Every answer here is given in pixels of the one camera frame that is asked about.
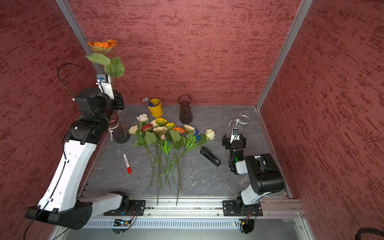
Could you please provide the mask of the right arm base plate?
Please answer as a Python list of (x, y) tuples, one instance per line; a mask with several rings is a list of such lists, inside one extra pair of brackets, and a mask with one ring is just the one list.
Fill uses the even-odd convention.
[(237, 201), (223, 201), (223, 212), (225, 217), (240, 217), (240, 216), (251, 216), (251, 217), (262, 217), (263, 210), (261, 205), (244, 205)]

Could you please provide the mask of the orange gerbera flower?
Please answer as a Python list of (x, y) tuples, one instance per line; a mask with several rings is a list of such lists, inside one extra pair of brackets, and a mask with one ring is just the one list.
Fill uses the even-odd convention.
[(116, 78), (122, 77), (125, 73), (125, 66), (120, 57), (108, 57), (108, 54), (117, 46), (116, 41), (88, 42), (87, 45), (93, 52), (85, 57), (92, 63), (104, 67), (104, 72), (111, 77), (112, 88), (114, 88)]

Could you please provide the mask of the cream gerbera flower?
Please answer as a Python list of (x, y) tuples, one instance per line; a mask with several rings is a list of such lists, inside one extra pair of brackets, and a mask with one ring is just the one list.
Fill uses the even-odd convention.
[(168, 128), (165, 127), (165, 126), (156, 127), (156, 128), (153, 128), (153, 131), (154, 131), (155, 134), (157, 134), (159, 136), (162, 136), (162, 135), (166, 134), (166, 132), (168, 131)]

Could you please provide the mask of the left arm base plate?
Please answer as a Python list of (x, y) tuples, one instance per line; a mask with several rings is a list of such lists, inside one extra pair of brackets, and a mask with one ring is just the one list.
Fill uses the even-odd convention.
[(113, 217), (133, 217), (133, 216), (143, 216), (144, 210), (146, 207), (145, 200), (129, 200), (129, 203), (122, 203), (122, 205), (116, 209), (104, 213), (104, 216), (113, 216)]

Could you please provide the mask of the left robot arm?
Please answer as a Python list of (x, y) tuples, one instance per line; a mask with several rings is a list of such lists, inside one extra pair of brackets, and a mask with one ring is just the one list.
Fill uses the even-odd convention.
[(109, 95), (99, 88), (82, 90), (74, 101), (81, 117), (73, 122), (64, 137), (63, 155), (54, 177), (37, 206), (29, 207), (27, 219), (79, 230), (94, 216), (109, 211), (127, 213), (129, 196), (111, 192), (105, 196), (79, 199), (78, 190), (88, 162), (101, 138), (108, 131), (114, 111), (124, 109), (117, 91)]

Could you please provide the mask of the large yellow sunflower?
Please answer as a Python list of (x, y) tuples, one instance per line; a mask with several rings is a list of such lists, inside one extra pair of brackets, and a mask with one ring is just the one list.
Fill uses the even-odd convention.
[(168, 123), (168, 121), (164, 118), (156, 118), (155, 122), (158, 127), (165, 126)]

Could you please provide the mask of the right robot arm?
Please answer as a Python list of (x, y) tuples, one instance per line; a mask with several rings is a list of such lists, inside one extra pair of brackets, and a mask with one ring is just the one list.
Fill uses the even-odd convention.
[(228, 165), (236, 175), (248, 175), (250, 185), (238, 193), (235, 210), (252, 213), (264, 197), (286, 188), (281, 171), (270, 154), (245, 156), (247, 139), (237, 129), (230, 137), (223, 136), (222, 145), (230, 151)]

